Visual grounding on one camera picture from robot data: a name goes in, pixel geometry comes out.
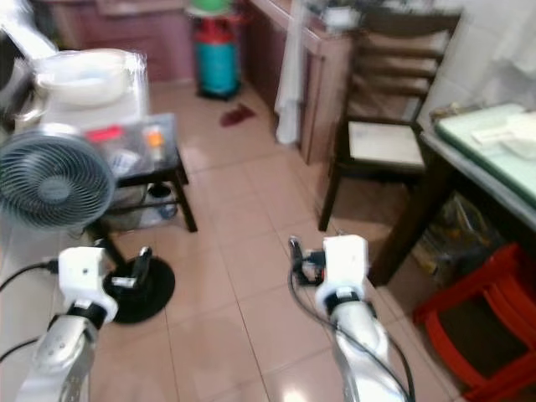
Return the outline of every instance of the fan grille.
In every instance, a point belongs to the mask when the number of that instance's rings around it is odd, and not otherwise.
[[[72,134],[28,132],[0,149],[0,205],[24,224],[83,226],[103,215],[114,189],[104,159]]]

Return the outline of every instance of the red plastic stool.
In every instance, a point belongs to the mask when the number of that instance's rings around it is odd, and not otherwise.
[[[472,388],[464,398],[493,402],[515,395],[536,382],[536,264],[517,245],[497,251],[478,271],[434,295],[414,311],[415,323],[424,323],[435,350],[449,368]],[[484,296],[499,320],[528,349],[524,356],[485,378],[461,355],[448,338],[439,313],[474,296]]]

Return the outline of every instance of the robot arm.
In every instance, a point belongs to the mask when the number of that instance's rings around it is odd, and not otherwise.
[[[76,247],[59,255],[59,287],[70,306],[39,339],[17,402],[77,402],[93,364],[98,330],[117,304],[102,288],[103,249]]]
[[[0,2],[0,39],[6,34],[32,61],[53,56],[57,49],[34,26],[32,8],[26,0]]]
[[[327,315],[329,322],[323,323],[333,330],[333,354],[343,376],[345,402],[413,401],[412,384],[408,395],[390,371],[389,336],[365,301],[366,240],[356,235],[328,237],[323,251],[305,257],[297,239],[291,238],[290,246],[298,282],[321,283],[315,296],[317,310]]]

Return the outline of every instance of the black round base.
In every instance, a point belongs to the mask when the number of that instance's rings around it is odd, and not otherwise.
[[[113,276],[129,276],[134,266],[134,260],[113,272]],[[152,257],[149,272],[143,286],[138,289],[123,289],[111,284],[112,274],[104,279],[104,290],[119,305],[115,322],[134,324],[155,316],[160,312],[175,290],[175,274],[164,260]]]

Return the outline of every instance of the green tabletop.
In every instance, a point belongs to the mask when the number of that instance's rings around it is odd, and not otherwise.
[[[475,131],[505,126],[510,116],[525,112],[520,105],[508,104],[442,119],[437,134],[528,204],[536,207],[536,161],[509,151],[501,142],[482,145]]]

